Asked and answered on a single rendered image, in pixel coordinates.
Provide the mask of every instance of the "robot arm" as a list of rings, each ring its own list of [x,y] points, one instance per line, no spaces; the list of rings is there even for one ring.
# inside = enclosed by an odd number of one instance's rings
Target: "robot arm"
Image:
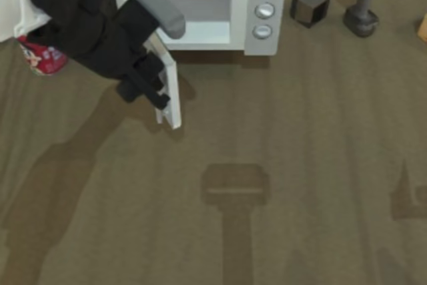
[[[179,127],[176,68],[155,32],[162,27],[170,37],[182,37],[183,15],[168,0],[126,0],[107,17],[102,1],[2,0],[0,9],[8,15],[0,25],[0,41],[27,34],[30,42],[56,47],[100,76],[117,79],[117,92],[127,102],[144,95],[158,113],[174,114],[166,118]]]

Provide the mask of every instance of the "open microwave door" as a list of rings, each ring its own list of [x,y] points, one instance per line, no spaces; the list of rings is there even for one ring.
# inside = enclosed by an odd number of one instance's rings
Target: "open microwave door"
[[[126,1],[127,0],[116,0],[117,6],[121,7]],[[147,50],[155,53],[165,65],[165,69],[160,75],[165,85],[161,93],[168,95],[171,99],[164,110],[156,109],[155,114],[158,123],[163,123],[166,119],[172,129],[177,129],[181,127],[181,102],[179,99],[177,64],[175,60],[173,60],[168,48],[161,40],[158,34],[160,31],[161,28],[153,33],[144,44]]]

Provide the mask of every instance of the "dark hexagonal block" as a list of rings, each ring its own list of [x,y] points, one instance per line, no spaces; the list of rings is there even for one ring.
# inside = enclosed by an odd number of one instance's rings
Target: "dark hexagonal block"
[[[291,17],[307,28],[328,14],[330,0],[292,0]]]

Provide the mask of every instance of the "wooden table surface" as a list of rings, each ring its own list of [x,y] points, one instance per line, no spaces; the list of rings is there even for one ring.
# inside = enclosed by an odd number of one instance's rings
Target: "wooden table surface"
[[[427,284],[427,0],[370,39],[352,1],[271,59],[176,53],[177,131],[0,44],[0,285]]]

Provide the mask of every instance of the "microwave handle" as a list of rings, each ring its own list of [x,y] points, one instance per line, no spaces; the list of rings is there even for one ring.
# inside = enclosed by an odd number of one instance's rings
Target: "microwave handle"
[[[185,17],[170,0],[137,0],[154,18],[160,27],[172,39],[180,39],[185,34]]]

